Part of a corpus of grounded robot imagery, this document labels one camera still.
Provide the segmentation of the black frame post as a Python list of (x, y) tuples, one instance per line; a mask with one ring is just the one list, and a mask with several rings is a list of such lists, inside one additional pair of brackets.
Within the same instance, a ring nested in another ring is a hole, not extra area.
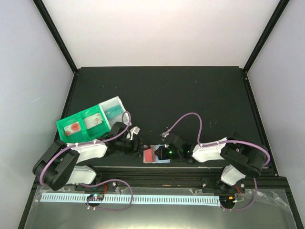
[(260, 51), (262, 50), (263, 46), (265, 45), (267, 39), (269, 38), (270, 34), (272, 33), (274, 27), (276, 26), (277, 22), (279, 21), (280, 17), (282, 16), (284, 10), (286, 9), (290, 0), (280, 0), (273, 11), (270, 19), (268, 20), (267, 25), (265, 26), (262, 34), (260, 35), (254, 49), (252, 50), (246, 64), (243, 67), (243, 71), (248, 73), (251, 69), (252, 65), (254, 64), (256, 58), (258, 57)]
[(78, 72), (78, 68), (75, 64), (75, 62), (72, 59), (72, 56), (70, 55), (55, 23), (53, 22), (53, 19), (51, 18), (44, 2), (42, 0), (33, 0), (33, 3), (35, 4), (37, 10), (39, 11), (42, 19), (44, 20), (46, 26), (48, 27), (49, 31), (51, 32), (57, 46), (59, 47), (61, 53), (63, 54), (67, 64), (69, 65), (71, 71), (76, 74)]

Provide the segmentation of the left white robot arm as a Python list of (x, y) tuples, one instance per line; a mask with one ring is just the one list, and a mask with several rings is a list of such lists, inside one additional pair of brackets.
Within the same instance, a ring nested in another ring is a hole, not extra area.
[(57, 191), (67, 184), (84, 184), (91, 190), (102, 186), (102, 178), (93, 166), (81, 163), (120, 152), (141, 154), (150, 147), (138, 136), (139, 128), (116, 122), (109, 132), (84, 143), (66, 144), (54, 141), (34, 165), (32, 172), (42, 185)]

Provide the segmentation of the left black frame post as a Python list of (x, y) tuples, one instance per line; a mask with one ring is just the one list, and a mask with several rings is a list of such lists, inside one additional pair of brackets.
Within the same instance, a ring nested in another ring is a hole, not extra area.
[(71, 71), (76, 74), (78, 72), (78, 68), (75, 64), (75, 62), (72, 59), (72, 56), (70, 55), (55, 23), (53, 22), (53, 19), (51, 18), (44, 2), (42, 0), (33, 0), (33, 3), (35, 4), (37, 10), (39, 11), (42, 19), (44, 20), (46, 26), (48, 27), (49, 31), (51, 32), (57, 46), (59, 47), (61, 53), (63, 54), (67, 64), (69, 65)]

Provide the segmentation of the teal VIP card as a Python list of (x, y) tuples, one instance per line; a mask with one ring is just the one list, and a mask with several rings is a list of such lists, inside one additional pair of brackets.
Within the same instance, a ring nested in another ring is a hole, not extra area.
[(120, 114), (123, 113), (123, 109), (118, 104), (118, 105), (115, 105), (113, 107), (110, 107), (110, 108), (106, 109), (104, 112), (105, 112), (105, 115), (108, 119), (114, 119), (115, 117), (117, 117), (117, 116), (119, 116)]

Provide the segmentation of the red circle card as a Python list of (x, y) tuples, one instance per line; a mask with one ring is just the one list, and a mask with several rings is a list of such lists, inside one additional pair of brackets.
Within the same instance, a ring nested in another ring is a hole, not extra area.
[(79, 131), (81, 131), (81, 126), (80, 126), (79, 122), (74, 122), (74, 123), (64, 127), (64, 132), (65, 132), (66, 136), (71, 136), (72, 134), (75, 134)]

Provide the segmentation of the green divided bin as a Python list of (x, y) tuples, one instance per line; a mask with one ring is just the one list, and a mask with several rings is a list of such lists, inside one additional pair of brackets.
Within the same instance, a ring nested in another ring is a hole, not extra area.
[(56, 122), (60, 140), (65, 143), (92, 141), (110, 131), (99, 105), (92, 106)]

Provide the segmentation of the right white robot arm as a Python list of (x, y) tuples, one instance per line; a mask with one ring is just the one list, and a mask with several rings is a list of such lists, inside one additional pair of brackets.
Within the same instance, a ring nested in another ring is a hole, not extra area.
[(209, 189), (228, 193), (242, 179), (258, 178), (262, 169), (270, 160), (270, 154), (262, 145), (249, 142), (241, 134), (234, 132), (209, 143), (189, 144), (179, 136), (169, 133), (163, 139), (164, 145), (154, 150), (160, 160), (179, 160), (188, 163), (205, 163), (208, 161), (225, 161), (220, 176), (215, 181), (204, 181)]

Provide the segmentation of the black aluminium rail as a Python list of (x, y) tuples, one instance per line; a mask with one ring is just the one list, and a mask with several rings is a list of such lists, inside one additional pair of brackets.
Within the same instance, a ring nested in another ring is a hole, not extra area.
[(120, 179), (132, 187), (202, 187), (218, 178), (219, 167), (97, 167), (102, 179)]

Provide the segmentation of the small circuit board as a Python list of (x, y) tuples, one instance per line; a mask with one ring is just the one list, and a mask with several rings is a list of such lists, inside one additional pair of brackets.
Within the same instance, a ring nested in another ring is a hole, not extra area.
[(87, 201), (103, 201), (104, 194), (90, 194), (87, 197)]

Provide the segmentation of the clear white bin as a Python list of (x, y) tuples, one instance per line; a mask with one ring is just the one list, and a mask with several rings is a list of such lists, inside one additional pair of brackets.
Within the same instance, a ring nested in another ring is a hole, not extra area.
[(128, 114), (123, 114), (126, 109), (118, 96), (101, 102), (98, 105), (105, 115), (106, 123), (110, 129), (116, 122), (123, 121), (124, 124), (128, 124), (130, 118), (128, 117)]

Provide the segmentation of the right black frame post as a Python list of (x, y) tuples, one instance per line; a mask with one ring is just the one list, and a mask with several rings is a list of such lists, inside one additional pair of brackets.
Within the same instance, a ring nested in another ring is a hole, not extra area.
[(290, 0), (280, 0), (273, 11), (270, 19), (268, 20), (267, 25), (265, 26), (262, 34), (260, 35), (254, 49), (252, 50), (246, 64), (243, 67), (243, 71), (248, 73), (251, 69), (252, 65), (254, 64), (256, 58), (258, 57), (260, 51), (262, 50), (263, 46), (265, 45), (267, 39), (269, 38), (270, 34), (272, 33), (274, 27), (276, 26), (277, 22), (279, 21), (280, 17), (282, 16), (284, 10), (286, 9)]

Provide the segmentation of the white floral card in bin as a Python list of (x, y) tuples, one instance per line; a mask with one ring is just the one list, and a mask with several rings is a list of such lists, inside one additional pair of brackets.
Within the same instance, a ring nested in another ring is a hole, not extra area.
[(103, 118), (100, 113), (92, 114), (86, 118), (84, 118), (84, 123), (87, 129), (93, 128), (99, 124), (103, 123)]

